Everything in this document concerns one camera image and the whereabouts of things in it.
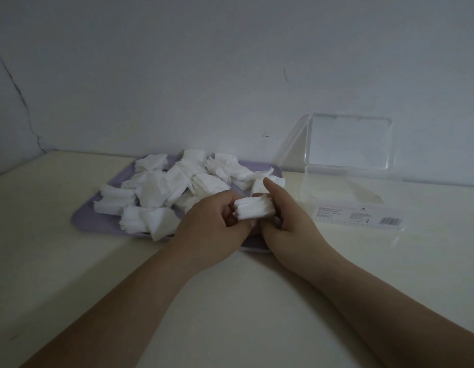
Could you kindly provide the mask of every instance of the right hand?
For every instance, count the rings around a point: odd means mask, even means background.
[[[340,255],[325,241],[308,214],[284,188],[270,179],[264,186],[273,200],[276,215],[283,221],[281,229],[273,220],[260,222],[261,233],[276,258],[290,271],[315,283],[329,264]]]

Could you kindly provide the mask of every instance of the wall crack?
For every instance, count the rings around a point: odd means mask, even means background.
[[[25,102],[25,98],[24,98],[24,96],[22,95],[22,91],[20,90],[19,86],[17,85],[17,83],[16,83],[15,80],[13,79],[13,76],[12,76],[12,74],[10,73],[10,71],[8,70],[7,65],[6,65],[5,62],[3,61],[3,58],[2,58],[1,55],[0,55],[0,61],[1,61],[2,65],[3,65],[3,68],[5,68],[5,71],[7,71],[8,77],[10,78],[10,81],[12,82],[13,87],[15,88],[15,91],[19,94],[20,100],[22,101],[22,104],[23,104],[24,107],[25,107],[25,111],[26,111],[26,114],[27,114],[27,123],[29,124],[29,129],[31,130],[31,133],[36,137],[36,140],[37,140],[37,147],[38,147],[43,153],[46,153],[46,150],[41,147],[41,136],[40,136],[39,134],[37,134],[37,133],[34,131],[34,127],[32,126],[31,111],[29,111],[29,107],[28,107],[27,103]]]

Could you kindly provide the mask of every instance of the left hand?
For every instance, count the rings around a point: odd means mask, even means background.
[[[255,220],[237,222],[230,208],[241,199],[232,190],[195,204],[179,224],[169,246],[183,256],[195,272],[221,262],[235,252],[256,225]]]

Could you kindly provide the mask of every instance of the forearm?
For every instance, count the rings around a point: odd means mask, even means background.
[[[135,367],[179,290],[195,272],[167,246],[51,340],[24,367]]]
[[[474,334],[339,254],[311,282],[391,367],[474,366]]]

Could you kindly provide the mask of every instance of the barcode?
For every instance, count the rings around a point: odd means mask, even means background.
[[[379,225],[399,226],[402,220],[400,218],[385,217],[378,223]]]

